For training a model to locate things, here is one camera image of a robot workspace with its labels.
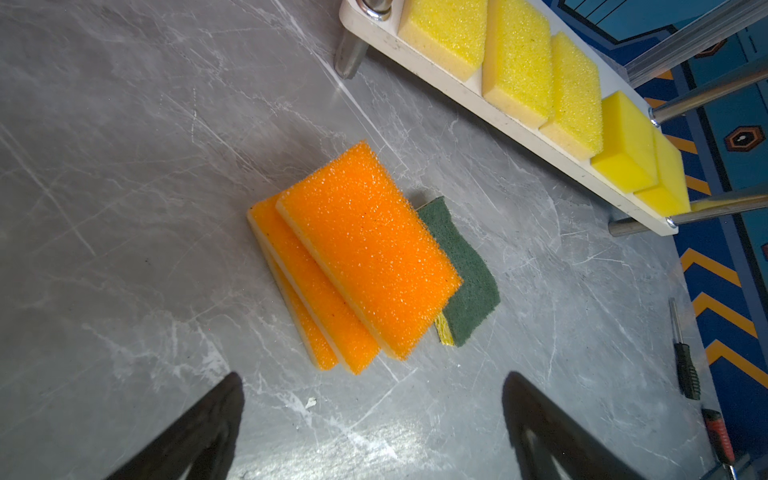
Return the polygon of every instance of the metal pipe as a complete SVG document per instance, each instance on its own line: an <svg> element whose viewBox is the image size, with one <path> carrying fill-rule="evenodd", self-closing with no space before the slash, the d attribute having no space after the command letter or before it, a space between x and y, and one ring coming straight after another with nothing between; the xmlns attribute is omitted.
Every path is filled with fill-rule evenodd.
<svg viewBox="0 0 768 480"><path fill-rule="evenodd" d="M768 78L768 55L741 65L736 70L654 108L651 110L651 120L656 121L657 124L664 123L670 118L680 116L766 78Z"/></svg>
<svg viewBox="0 0 768 480"><path fill-rule="evenodd" d="M680 328L680 319L677 317L677 303L674 301L673 296L670 297L669 303L670 303L670 315L672 316L672 325L674 326L674 331L675 331L675 334L677 335L675 342L685 343L685 341L683 340L683 330Z"/></svg>
<svg viewBox="0 0 768 480"><path fill-rule="evenodd" d="M336 73L344 80L354 77L362 59L366 56L366 51L368 51L368 44L344 28L333 62Z"/></svg>
<svg viewBox="0 0 768 480"><path fill-rule="evenodd" d="M733 465L725 465L723 464L723 468L725 469L726 473L728 474L727 478L728 480L738 480L736 477L736 469L733 467Z"/></svg>
<svg viewBox="0 0 768 480"><path fill-rule="evenodd" d="M357 5L369 17L378 22L384 22L392 14L392 0L357 0ZM355 76L357 69L366 56L368 44L346 28L336 49L333 68L345 80Z"/></svg>
<svg viewBox="0 0 768 480"><path fill-rule="evenodd" d="M766 207L768 207L768 182L691 202L690 212L673 215L667 218L667 222L676 226L722 217L723 215L742 214ZM634 218L624 218L608 224L608 231L614 237L623 237L647 230L649 230L648 227Z"/></svg>
<svg viewBox="0 0 768 480"><path fill-rule="evenodd" d="M624 67L637 88L768 15L768 0L726 0Z"/></svg>

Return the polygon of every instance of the screwdriver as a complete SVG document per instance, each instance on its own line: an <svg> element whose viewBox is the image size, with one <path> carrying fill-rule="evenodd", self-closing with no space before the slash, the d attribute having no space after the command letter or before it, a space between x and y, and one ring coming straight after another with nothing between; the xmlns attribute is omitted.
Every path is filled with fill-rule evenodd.
<svg viewBox="0 0 768 480"><path fill-rule="evenodd" d="M674 344L677 382L680 384L680 390L683 392L683 395L692 400L699 400L701 399L699 375L696 373L694 362L690 359L690 346L687 343L683 343L683 332L680 330L680 321L677 318L677 304L674 298L670 298L670 313L672 314L672 323L677 333L677 342Z"/></svg>

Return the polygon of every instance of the scratch mark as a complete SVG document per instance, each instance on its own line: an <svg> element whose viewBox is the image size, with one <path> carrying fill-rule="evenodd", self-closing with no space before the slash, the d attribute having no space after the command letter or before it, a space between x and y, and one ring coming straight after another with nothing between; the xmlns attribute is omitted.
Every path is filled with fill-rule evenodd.
<svg viewBox="0 0 768 480"><path fill-rule="evenodd" d="M192 103L194 106L194 117L192 118L190 134L192 135L192 143L194 143L194 125L197 123L197 89L195 87L192 87Z"/></svg>
<svg viewBox="0 0 768 480"><path fill-rule="evenodd" d="M11 132L9 132L7 128L5 128L5 125L0 124L0 128L2 128L2 130L5 132L5 135L7 135L8 138L10 138L18 146L19 150L22 151L28 157L29 154L22 147L22 145L13 137L13 135L11 135ZM69 216L64 212L64 209L61 207L58 200L56 200L56 198L53 196L51 191L40 181L38 176L35 175L35 172L33 172L32 169L24 162L24 159L22 158L22 156L13 147L11 147L11 145L8 144L7 141L5 141L5 138L2 135L0 135L0 141L2 141L2 143L5 145L5 148L7 148L9 152L11 152L11 155L13 155L13 157L16 159L18 164L21 165L24 171L27 172L27 174L30 177L32 177L32 180L38 185L38 187L40 187L40 189L43 190L43 193L45 194L45 196L48 197L51 200L51 202L53 202L53 204L56 206L61 216L69 224L69 227L74 232L75 236L77 236L77 238L83 243L83 245L85 245L88 248L88 250L91 252L91 255L96 257L96 251L93 249L93 247L91 247L91 245L87 241L85 241L85 238L83 238L83 236L80 234L80 230L77 229L77 227L74 225L72 220L70 220Z"/></svg>
<svg viewBox="0 0 768 480"><path fill-rule="evenodd" d="M398 386L398 385L400 385L401 383L405 382L405 381L408 379L408 377L410 377L411 375L413 375L414 373L416 373L416 371L417 371L417 370L419 370L419 369L413 369L413 370L411 370L411 371L408 373L408 375L406 375L406 376L402 377L402 380L400 380L400 381L399 381L399 382L397 382L395 385L393 385L393 386L392 386L392 388L391 388L391 389L389 389L389 390L387 391L387 393L385 393L385 394L382 396L382 398L380 398L380 399L379 399L379 401L378 401L378 402L374 403L374 404L373 404L373 406L372 406L370 409L368 409L368 412L366 412L366 414L365 414L365 415L363 415L362 417L360 417L360 419L359 419L357 422L354 422L352 425L350 425L350 426L349 426L349 429L350 429L350 430L351 430L351 429L354 429L354 428L355 428L355 427L356 427L356 426L357 426L357 425L358 425L360 422L362 422L363 420L367 419L367 418L368 418L368 416L369 416L370 414L372 414L374 410L376 410L376 407L378 407L379 405L381 405L381 402L383 402L383 401L384 401L384 399L386 399L386 398L389 396L389 394L390 394L390 393L392 393L392 391L393 391L394 389L396 389L396 388L397 388L397 386Z"/></svg>
<svg viewBox="0 0 768 480"><path fill-rule="evenodd" d="M400 380L397 378L395 373L387 366L386 362L381 357L379 357L379 361L382 363L382 365L384 365L384 368L387 369L392 378L394 378L396 382L399 382Z"/></svg>
<svg viewBox="0 0 768 480"><path fill-rule="evenodd" d="M554 361L554 355L558 352L558 319L552 317L552 354L549 356L549 369L547 370L547 383L552 377L552 363Z"/></svg>
<svg viewBox="0 0 768 480"><path fill-rule="evenodd" d="M182 261L182 260L184 260L184 258L185 258L185 257L188 255L188 253L189 253L189 252L191 252L191 251L192 251L192 249L193 249L193 248L195 248L195 246L196 246L196 245L197 245L197 244L198 244L198 243L199 243L199 242L200 242L200 241L201 241L203 238L205 238L205 237L208 237L208 236L210 236L210 235L211 235L213 232L215 232L216 230L219 230L219 227L221 227L222 225L224 225L224 223L225 223L225 222L227 222L227 221L228 221L230 218L232 218L232 217L234 217L234 216L236 216L236 215L237 215L237 214L231 214L230 216L228 216L227 218L225 218L224 220L222 220L221 222L219 222L219 223L218 223L218 224L217 224L217 225L216 225L214 228L212 228L211 230L207 231L206 233L203 233L202 235L200 235L200 236L197 238L197 240L195 240L195 241L194 241L194 242L193 242L193 243L192 243L192 244L189 246L189 248L187 248L187 251L185 251L185 252L184 252L184 253L181 255L181 257L179 258L179 260L177 260L177 262L174 264L174 267L170 269L170 272L168 273L168 276L166 276L166 277L165 277L165 281L166 281L166 282L168 281L168 279L170 278L170 276L171 276L171 275L173 275L173 274L174 274L174 272L176 271L176 268L179 266L179 263L181 263L181 261Z"/></svg>
<svg viewBox="0 0 768 480"><path fill-rule="evenodd" d="M199 125L200 125L202 128L204 128L205 130L207 130L209 134L211 134L211 135L212 135L212 136L213 136L215 139L217 139L217 140L218 140L218 141L219 141L219 142L220 142L220 143L221 143L221 144L222 144L224 147L226 147L226 148L227 148L227 150L229 150L230 152L232 152L232 154L233 154L235 157L239 158L239 159L240 159L240 161L242 161L242 162L243 162L243 163L245 163L245 164L250 164L250 162L249 162L248 160L246 160L246 159L245 159L245 157L243 157L243 155L242 155L242 154L240 154L240 152L238 152L237 150L235 150L235 149L232 147L232 145L230 145L230 143L229 143L229 142L227 142L226 140L224 140L224 139L223 139L223 138L222 138L222 137L221 137L221 136L220 136L218 133L216 133L216 132L215 132L215 131L214 131L214 130L211 128L211 127L209 127L209 126L208 126L208 124L207 124L206 122L204 122L202 118L198 118L198 117L197 117L197 115L196 115L196 113L197 113L197 112L195 112L195 114L192 114L192 113L191 113L189 110L187 110L186 108L182 107L182 106L181 106L181 104L180 104L179 102L175 101L173 98L171 98L170 96L168 96L168 94L165 94L165 93L163 93L162 95L163 95L163 96L165 96L165 98L167 98L168 100L170 100L170 101L171 101L171 103L173 103L174 105L176 105L176 106L177 106L177 107L178 107L178 108L179 108L181 111L183 111L183 112L184 112L184 113L185 113L185 114L186 114L186 115L187 115L189 118L191 118L193 121L196 121L196 122L197 122L197 123L198 123L198 124L199 124ZM264 179L264 181L266 181L266 182L267 182L269 185L271 185L271 186L273 186L273 187L276 187L275 183L274 183L274 182L272 182L272 180L270 180L269 178L267 178L267 177L266 177L264 174L262 174L262 173L261 173L261 172L259 172L258 170L255 170L255 171L256 171L256 173L258 173L258 174L259 174L259 176L260 176L260 177L262 177L262 178Z"/></svg>
<svg viewBox="0 0 768 480"><path fill-rule="evenodd" d="M35 255L37 252L39 252L39 251L43 250L44 248L46 248L46 247L47 247L49 244L51 244L51 243L55 242L56 240L58 240L58 239L62 238L64 235L66 235L67 233L69 233L69 231L70 231L70 230L74 230L76 227L79 227L79 226L81 226L83 223L85 223L85 222L88 222L89 220L93 220L94 218L98 217L99 215L101 215L101 214L102 214L102 213L104 213L105 211L109 210L109 209L110 209L110 208L112 208L113 206L115 206L115 205L119 204L119 203L120 203L122 200L124 200L124 199L128 198L128 196L130 196L131 194L133 194L133 193L135 193L135 192L138 192L138 191L141 191L143 188L145 188L145 187L149 186L150 184L153 184L154 182L157 182L157 181L159 181L159 180L163 180L164 178L167 178L167 177L169 177L169 176L171 176L171 175L175 175L175 174L183 174L183 173L185 173L185 172L191 171L191 170L193 170L193 169L195 169L195 168L198 168L198 167L202 167L202 166L204 166L204 165L206 165L206 164L198 164L198 165L194 165L194 166L192 166L192 167L189 167L189 168L185 168L185 169L183 169L183 170L175 170L175 171L172 171L172 172L170 172L169 174L165 174L165 175L163 175L162 177L158 177L158 178L155 178L154 180L150 180L150 181L148 181L146 184L142 184L141 186L139 186L139 187L137 187L137 188L134 188L133 190L129 191L127 194L125 194L125 195L123 195L123 196L121 196L121 197L117 198L116 200L113 200L113 201L111 201L109 204L107 204L107 206L105 206L104 208L102 208L101 210L99 210L98 212L96 212L95 214L91 215L91 216L90 216L90 217L88 217L88 218L85 218L85 219L81 220L79 223L77 223L77 224L75 224L75 225L71 225L71 227L70 227L69 229L67 229L65 232L63 232L63 233L61 233L61 234L57 235L56 237L53 237L53 238L51 238L50 240L46 241L46 242L45 242L45 243L43 243L41 246L39 246L37 249L35 249L35 250L33 250L32 252L30 252L30 255ZM102 255L100 255L100 256L95 256L95 257L96 257L96 258L99 258L99 257L103 257L104 255L107 255L108 253L111 253L111 252L112 252L112 250L109 250L107 253L104 253L104 254L102 254Z"/></svg>

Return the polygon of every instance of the red handle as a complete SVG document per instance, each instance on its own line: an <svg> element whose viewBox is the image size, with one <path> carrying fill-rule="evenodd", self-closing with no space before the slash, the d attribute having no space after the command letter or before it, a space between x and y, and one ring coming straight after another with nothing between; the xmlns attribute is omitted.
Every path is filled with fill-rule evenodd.
<svg viewBox="0 0 768 480"><path fill-rule="evenodd" d="M723 415L717 410L709 409L702 409L702 413L704 415L704 424L707 426L707 432L710 434L710 441L715 448L717 458L722 463L733 465L736 462L736 456L733 454L733 446L730 444Z"/></svg>

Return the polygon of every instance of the orange sponge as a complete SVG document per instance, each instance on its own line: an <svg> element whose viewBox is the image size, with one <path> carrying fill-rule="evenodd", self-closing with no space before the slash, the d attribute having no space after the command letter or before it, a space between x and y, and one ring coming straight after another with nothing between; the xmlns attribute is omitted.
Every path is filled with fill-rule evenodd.
<svg viewBox="0 0 768 480"><path fill-rule="evenodd" d="M264 252L266 263L270 266L280 293L283 294L288 311L293 317L293 322L296 324L296 329L299 330L299 335L301 340L304 341L306 352L309 353L312 363L321 370L332 369L339 363L339 359L333 353L331 345L328 344L326 337L323 336L323 332L320 331L320 328L318 328L304 304L301 303L301 299L296 294L296 291L288 283L288 279L283 274L283 271L275 263L270 251L262 242L259 242L259 245L261 245L261 251Z"/></svg>
<svg viewBox="0 0 768 480"><path fill-rule="evenodd" d="M277 202L347 303L405 359L462 279L366 142Z"/></svg>
<svg viewBox="0 0 768 480"><path fill-rule="evenodd" d="M277 196L271 197L248 210L251 228L285 273L339 361L358 374L379 353L379 345L277 213L276 202Z"/></svg>

